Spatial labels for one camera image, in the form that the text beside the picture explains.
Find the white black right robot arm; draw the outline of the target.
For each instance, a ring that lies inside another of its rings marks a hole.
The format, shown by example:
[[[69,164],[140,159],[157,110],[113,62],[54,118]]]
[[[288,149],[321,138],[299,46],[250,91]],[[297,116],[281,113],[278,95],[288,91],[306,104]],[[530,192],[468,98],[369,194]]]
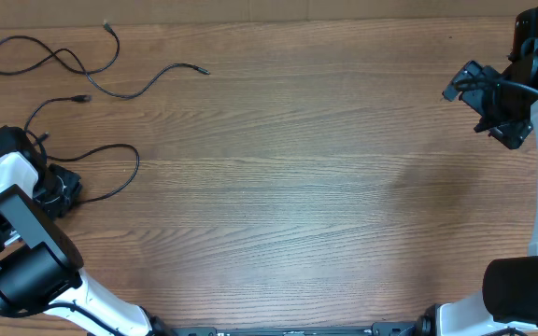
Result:
[[[509,149],[535,138],[537,163],[531,235],[523,257],[491,261],[482,287],[465,299],[433,306],[413,328],[416,335],[526,335],[538,330],[538,37],[519,44],[499,72],[465,64],[443,91],[478,113],[475,126]]]

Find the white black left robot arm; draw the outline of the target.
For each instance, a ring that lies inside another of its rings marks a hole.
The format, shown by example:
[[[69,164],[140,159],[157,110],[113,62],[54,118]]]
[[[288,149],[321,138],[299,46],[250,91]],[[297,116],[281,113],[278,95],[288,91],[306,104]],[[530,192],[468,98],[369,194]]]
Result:
[[[94,280],[55,224],[77,203],[80,176],[50,163],[41,139],[0,128],[0,316],[52,315],[91,335],[162,335],[164,326]]]

